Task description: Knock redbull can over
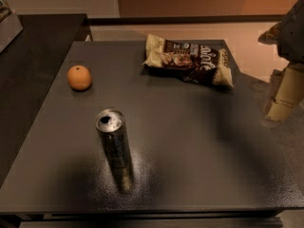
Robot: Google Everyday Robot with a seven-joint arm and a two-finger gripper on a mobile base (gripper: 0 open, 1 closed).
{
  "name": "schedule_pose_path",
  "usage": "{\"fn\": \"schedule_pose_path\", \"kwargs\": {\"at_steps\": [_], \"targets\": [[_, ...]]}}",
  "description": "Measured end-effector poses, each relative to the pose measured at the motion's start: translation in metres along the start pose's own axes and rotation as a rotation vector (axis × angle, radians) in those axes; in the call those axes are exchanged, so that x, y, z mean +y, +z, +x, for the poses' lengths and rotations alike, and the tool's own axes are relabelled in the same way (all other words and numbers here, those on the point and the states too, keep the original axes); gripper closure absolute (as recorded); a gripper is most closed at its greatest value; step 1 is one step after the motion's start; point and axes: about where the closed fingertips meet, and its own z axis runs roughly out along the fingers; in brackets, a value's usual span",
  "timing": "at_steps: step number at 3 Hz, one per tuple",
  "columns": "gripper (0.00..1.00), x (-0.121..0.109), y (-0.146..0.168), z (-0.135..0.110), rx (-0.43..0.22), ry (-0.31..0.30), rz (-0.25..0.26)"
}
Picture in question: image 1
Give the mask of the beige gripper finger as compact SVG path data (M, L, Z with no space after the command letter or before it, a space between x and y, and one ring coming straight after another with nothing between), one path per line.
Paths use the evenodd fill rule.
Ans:
M280 29L281 23L278 22L271 28L263 32L257 40L264 45L277 45L279 42Z
M304 99L304 65L290 62L272 76L271 94L261 123L276 127L285 122Z

